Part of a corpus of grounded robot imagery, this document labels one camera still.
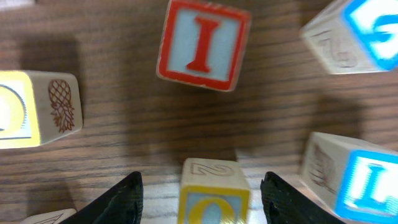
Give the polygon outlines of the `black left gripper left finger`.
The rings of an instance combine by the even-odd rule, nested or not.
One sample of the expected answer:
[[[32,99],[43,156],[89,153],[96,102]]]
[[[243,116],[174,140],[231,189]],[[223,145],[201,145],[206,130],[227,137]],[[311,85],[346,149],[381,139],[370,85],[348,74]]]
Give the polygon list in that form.
[[[140,224],[143,193],[141,173],[134,171],[60,224]]]

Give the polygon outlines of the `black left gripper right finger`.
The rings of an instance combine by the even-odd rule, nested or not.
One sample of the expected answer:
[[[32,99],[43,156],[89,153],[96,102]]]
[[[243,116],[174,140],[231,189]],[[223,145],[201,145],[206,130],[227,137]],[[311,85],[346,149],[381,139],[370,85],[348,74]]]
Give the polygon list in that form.
[[[274,172],[266,172],[260,190],[268,224],[344,224]]]

